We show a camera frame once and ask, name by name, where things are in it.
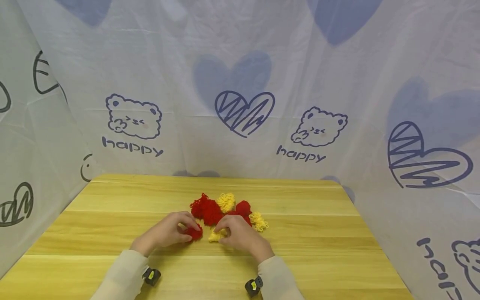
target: person's left hand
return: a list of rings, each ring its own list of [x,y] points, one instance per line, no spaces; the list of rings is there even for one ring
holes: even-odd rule
[[[183,234],[184,230],[179,226],[200,231],[195,218],[189,212],[175,212],[168,214],[163,220],[151,227],[147,232],[137,237],[130,247],[145,257],[148,257],[155,248],[164,248],[176,243],[186,243],[192,237]]]

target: yellow yarn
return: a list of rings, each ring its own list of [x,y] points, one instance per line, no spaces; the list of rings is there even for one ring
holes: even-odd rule
[[[227,236],[227,230],[226,229],[222,229],[220,230],[219,232],[213,232],[210,234],[210,236],[208,237],[208,241],[209,242],[218,242],[221,238],[224,238]]]
[[[262,232],[265,228],[268,228],[268,223],[262,217],[259,212],[253,212],[248,216],[252,222],[253,228],[258,232]]]
[[[220,206],[222,213],[226,214],[235,208],[235,196],[232,193],[221,194],[216,203]]]

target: wooden table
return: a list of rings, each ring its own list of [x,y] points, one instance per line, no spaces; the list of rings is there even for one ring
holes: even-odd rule
[[[0,299],[87,300],[117,255],[167,213],[202,193],[232,192],[261,212],[263,235],[306,299],[412,299],[340,185],[325,180],[252,180],[102,175],[91,181],[0,280]],[[157,251],[162,272],[137,299],[248,299],[253,260],[204,237]]]

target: red yarn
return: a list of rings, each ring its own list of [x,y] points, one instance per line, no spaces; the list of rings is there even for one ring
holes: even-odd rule
[[[223,213],[215,200],[206,200],[204,205],[204,224],[207,226],[216,225],[222,218]]]
[[[236,210],[231,210],[227,213],[227,215],[231,215],[231,216],[241,216],[245,222],[248,223],[248,225],[252,226],[252,222],[250,221],[250,217],[247,215],[247,216],[242,216],[241,214],[238,213],[238,211]]]
[[[200,199],[195,200],[192,204],[190,204],[190,208],[192,209],[192,215],[197,219],[203,219],[204,217],[204,205],[205,202],[210,200],[207,195],[202,193],[202,197]]]
[[[204,233],[204,230],[202,229],[200,224],[197,223],[197,226],[200,228],[200,231],[197,231],[194,228],[188,227],[187,229],[185,229],[183,234],[187,234],[187,235],[191,236],[192,241],[199,240],[202,237],[202,235]]]
[[[240,203],[237,204],[237,207],[235,207],[235,210],[239,213],[240,216],[242,217],[248,217],[252,211],[250,207],[250,203],[247,201],[243,200]]]
[[[245,222],[247,222],[248,225],[250,225],[250,227],[252,227],[252,222],[250,221],[250,217],[249,216],[242,216],[242,217],[245,220]]]

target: beige sleeve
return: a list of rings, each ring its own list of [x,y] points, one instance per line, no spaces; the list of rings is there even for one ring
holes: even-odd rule
[[[279,256],[267,259],[258,265],[258,275],[264,282],[264,300],[304,300],[295,278]]]
[[[107,271],[90,300],[134,300],[143,284],[148,259],[133,250],[124,250]]]

